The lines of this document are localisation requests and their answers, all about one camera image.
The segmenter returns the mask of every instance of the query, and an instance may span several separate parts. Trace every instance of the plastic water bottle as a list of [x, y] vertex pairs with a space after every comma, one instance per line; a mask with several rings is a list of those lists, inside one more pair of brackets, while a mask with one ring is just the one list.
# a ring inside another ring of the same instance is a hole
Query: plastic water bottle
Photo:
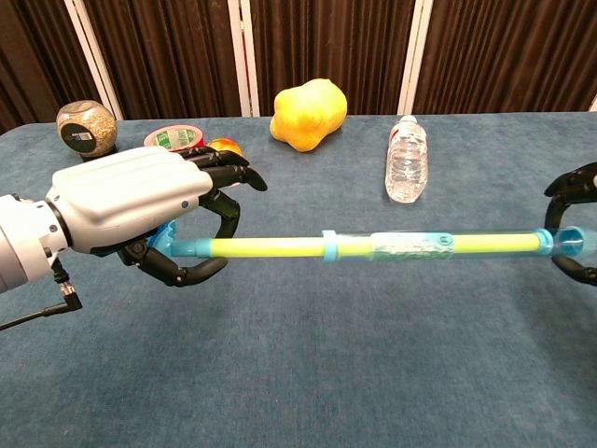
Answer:
[[399, 203], [414, 203], [427, 185], [427, 134], [412, 115], [390, 132], [385, 189]]

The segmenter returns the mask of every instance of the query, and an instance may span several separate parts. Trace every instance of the blue table surface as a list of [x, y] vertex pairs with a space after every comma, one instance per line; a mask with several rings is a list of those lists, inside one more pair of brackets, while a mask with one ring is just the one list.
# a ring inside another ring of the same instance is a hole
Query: blue table surface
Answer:
[[[239, 236], [541, 227], [545, 187], [596, 161], [597, 115], [421, 116], [429, 183], [383, 186], [396, 117], [348, 117], [315, 151], [268, 118], [123, 121], [118, 148], [166, 124], [236, 140], [270, 189], [227, 189]], [[0, 137], [0, 194], [42, 199], [79, 163], [53, 124]], [[593, 205], [564, 224], [591, 226]], [[181, 237], [210, 236], [206, 211]], [[65, 253], [84, 308], [0, 333], [3, 446], [595, 446], [596, 289], [548, 259], [236, 259], [168, 288], [117, 256]], [[60, 300], [51, 278], [0, 297], [0, 320]]]

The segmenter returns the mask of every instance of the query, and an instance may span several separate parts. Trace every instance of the bottle cap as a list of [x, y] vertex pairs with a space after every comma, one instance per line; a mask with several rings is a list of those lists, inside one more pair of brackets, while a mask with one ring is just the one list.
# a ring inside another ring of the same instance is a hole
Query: bottle cap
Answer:
[[400, 119], [400, 121], [410, 121], [411, 123], [416, 123], [417, 119], [415, 117], [413, 117], [412, 115], [405, 115], [404, 117], [402, 117]]

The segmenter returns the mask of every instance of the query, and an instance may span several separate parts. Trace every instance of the tape roll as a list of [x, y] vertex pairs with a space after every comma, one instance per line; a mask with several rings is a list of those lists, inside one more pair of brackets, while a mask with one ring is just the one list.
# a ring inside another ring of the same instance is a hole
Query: tape roll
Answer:
[[185, 124], [160, 128], [146, 137], [145, 147], [165, 147], [172, 152], [184, 151], [192, 147], [204, 146], [201, 129]]

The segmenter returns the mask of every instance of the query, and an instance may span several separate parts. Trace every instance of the white robotic hand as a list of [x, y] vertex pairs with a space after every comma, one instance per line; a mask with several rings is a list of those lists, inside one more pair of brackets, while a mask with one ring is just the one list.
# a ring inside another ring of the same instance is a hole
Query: white robotic hand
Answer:
[[184, 153], [138, 147], [56, 172], [45, 201], [0, 197], [0, 293], [52, 270], [67, 292], [72, 286], [57, 257], [69, 247], [99, 257], [116, 252], [168, 286], [200, 283], [226, 260], [181, 268], [147, 247], [146, 239], [199, 206], [221, 216], [216, 237], [233, 236], [240, 207], [219, 189], [237, 182], [267, 189], [248, 164], [209, 147]]

